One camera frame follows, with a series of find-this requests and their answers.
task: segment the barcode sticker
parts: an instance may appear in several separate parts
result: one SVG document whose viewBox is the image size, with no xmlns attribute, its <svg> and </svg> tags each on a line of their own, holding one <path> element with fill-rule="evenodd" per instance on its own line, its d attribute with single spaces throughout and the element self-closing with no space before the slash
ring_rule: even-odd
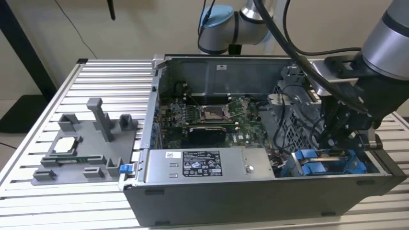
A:
<svg viewBox="0 0 409 230">
<path fill-rule="evenodd" d="M 166 152 L 166 158 L 181 158 L 181 152 Z"/>
</svg>

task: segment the green circuit board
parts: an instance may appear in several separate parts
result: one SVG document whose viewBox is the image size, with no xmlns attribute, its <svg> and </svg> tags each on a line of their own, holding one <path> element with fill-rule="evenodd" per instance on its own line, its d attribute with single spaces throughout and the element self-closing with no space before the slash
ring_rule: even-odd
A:
<svg viewBox="0 0 409 230">
<path fill-rule="evenodd" d="M 213 147 L 270 148 L 255 102 L 243 96 L 223 105 L 185 105 L 174 100 L 161 107 L 161 114 L 163 149 L 186 147 L 191 127 L 225 128 L 225 141 Z"/>
</svg>

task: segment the white label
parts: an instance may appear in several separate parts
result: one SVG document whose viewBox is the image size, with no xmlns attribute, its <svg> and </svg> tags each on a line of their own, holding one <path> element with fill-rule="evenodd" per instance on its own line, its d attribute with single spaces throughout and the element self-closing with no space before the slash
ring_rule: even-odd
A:
<svg viewBox="0 0 409 230">
<path fill-rule="evenodd" d="M 166 152 L 166 158 L 181 158 L 181 152 Z"/>
<path fill-rule="evenodd" d="M 215 70 L 226 70 L 227 69 L 227 65 L 217 65 L 215 66 Z"/>
</svg>

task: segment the screw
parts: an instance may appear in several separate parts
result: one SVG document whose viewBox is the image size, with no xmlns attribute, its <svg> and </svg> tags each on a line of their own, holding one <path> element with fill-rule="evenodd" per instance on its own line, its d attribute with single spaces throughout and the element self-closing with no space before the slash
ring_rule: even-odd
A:
<svg viewBox="0 0 409 230">
<path fill-rule="evenodd" d="M 327 140 L 327 144 L 329 144 L 330 146 L 333 146 L 333 145 L 334 145 L 334 143 L 333 143 L 333 140 L 331 140 L 331 139 L 329 139 L 329 140 Z"/>
</svg>

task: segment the sticker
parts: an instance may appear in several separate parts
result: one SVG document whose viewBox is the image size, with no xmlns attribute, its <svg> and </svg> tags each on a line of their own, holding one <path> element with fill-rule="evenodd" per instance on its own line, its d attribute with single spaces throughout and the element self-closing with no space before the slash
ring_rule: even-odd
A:
<svg viewBox="0 0 409 230">
<path fill-rule="evenodd" d="M 185 177 L 222 176 L 218 151 L 186 151 L 182 161 Z"/>
<path fill-rule="evenodd" d="M 226 70 L 227 69 L 227 65 L 217 65 L 215 66 L 215 70 Z"/>
<path fill-rule="evenodd" d="M 165 158 L 181 158 L 181 152 L 166 152 Z"/>
</svg>

